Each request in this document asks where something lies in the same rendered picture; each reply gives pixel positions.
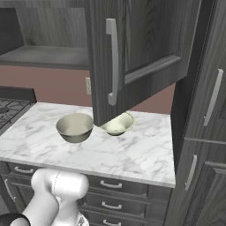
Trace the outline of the dark wood cabinet door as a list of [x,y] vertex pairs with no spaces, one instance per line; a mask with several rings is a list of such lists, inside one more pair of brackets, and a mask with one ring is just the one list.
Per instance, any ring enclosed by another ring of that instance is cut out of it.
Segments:
[[[187,75],[201,0],[84,0],[94,124],[100,126]],[[117,23],[117,104],[111,36]]]

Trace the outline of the pale green bowl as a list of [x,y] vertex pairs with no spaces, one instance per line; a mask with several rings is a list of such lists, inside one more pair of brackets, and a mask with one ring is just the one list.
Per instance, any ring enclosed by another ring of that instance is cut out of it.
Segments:
[[125,112],[103,124],[101,128],[109,135],[119,136],[130,130],[134,123],[134,116],[129,112]]

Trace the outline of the grey-green bowl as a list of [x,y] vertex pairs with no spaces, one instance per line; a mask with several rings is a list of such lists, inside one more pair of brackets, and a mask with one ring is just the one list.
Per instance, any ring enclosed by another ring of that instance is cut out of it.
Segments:
[[72,113],[60,118],[56,129],[60,136],[69,143],[80,143],[89,138],[94,127],[94,120],[85,113]]

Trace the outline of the dark wood drawer front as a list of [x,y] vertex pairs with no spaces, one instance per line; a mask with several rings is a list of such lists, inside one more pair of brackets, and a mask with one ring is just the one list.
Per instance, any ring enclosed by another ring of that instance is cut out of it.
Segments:
[[87,175],[87,178],[92,188],[108,190],[112,192],[124,192],[139,196],[147,195],[147,186],[141,183],[91,175]]
[[26,165],[15,162],[8,162],[9,169],[12,175],[22,176],[22,177],[31,177],[39,167],[33,165]]
[[113,210],[102,206],[102,202],[106,202],[108,205],[111,206],[118,206],[119,204],[122,205],[122,209],[114,210],[121,213],[127,213],[132,215],[142,215],[145,211],[145,205],[138,201],[133,200],[122,200],[116,198],[114,196],[104,196],[96,193],[89,193],[85,197],[86,203],[92,207],[101,207],[103,209]]
[[88,219],[92,226],[106,226],[103,220],[108,222],[121,222],[122,226],[144,226],[147,222],[128,215],[113,215],[107,213],[100,213],[97,211],[81,211],[81,213]]

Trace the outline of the black gas hob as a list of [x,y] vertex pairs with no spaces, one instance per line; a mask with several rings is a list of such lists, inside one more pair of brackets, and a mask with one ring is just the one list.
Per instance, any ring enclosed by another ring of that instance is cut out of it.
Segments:
[[0,133],[7,130],[36,103],[33,88],[0,86]]

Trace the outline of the tall dark wood cupboard door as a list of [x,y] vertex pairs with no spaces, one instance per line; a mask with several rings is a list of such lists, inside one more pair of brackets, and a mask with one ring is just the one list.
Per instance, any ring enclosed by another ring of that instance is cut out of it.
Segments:
[[[218,69],[223,69],[222,83],[212,116],[204,126]],[[226,0],[215,0],[185,137],[226,143]]]

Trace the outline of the lower dark wood cupboard door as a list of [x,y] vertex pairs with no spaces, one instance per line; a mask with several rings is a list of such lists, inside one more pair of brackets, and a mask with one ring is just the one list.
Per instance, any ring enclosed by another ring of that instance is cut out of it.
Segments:
[[[164,226],[226,226],[226,145],[184,140]],[[193,155],[196,169],[185,190]]]

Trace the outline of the dark wood base cupboard door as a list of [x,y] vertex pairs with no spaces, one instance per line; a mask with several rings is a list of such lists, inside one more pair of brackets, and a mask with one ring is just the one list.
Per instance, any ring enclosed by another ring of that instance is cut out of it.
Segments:
[[22,213],[28,206],[32,197],[34,196],[34,190],[31,186],[31,179],[29,177],[14,177],[2,175],[2,179],[8,179],[8,185],[10,186],[11,193],[15,198],[16,209]]

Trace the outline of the open dark wood wall cabinet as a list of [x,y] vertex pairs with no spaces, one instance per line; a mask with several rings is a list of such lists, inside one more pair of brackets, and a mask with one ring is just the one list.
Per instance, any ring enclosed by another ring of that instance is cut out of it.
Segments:
[[87,70],[84,0],[0,0],[0,65]]

